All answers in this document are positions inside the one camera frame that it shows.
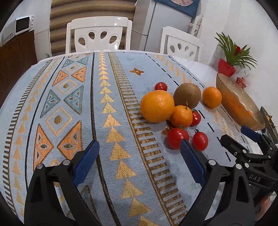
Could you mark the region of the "right hand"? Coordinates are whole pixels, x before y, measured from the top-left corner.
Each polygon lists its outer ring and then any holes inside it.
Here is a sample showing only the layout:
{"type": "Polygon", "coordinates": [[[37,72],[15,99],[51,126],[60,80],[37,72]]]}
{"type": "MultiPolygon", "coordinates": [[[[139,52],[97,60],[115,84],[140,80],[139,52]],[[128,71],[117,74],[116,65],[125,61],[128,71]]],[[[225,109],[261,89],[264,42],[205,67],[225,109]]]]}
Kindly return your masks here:
{"type": "Polygon", "coordinates": [[[277,225],[277,193],[266,195],[258,204],[257,225],[277,225]]]}

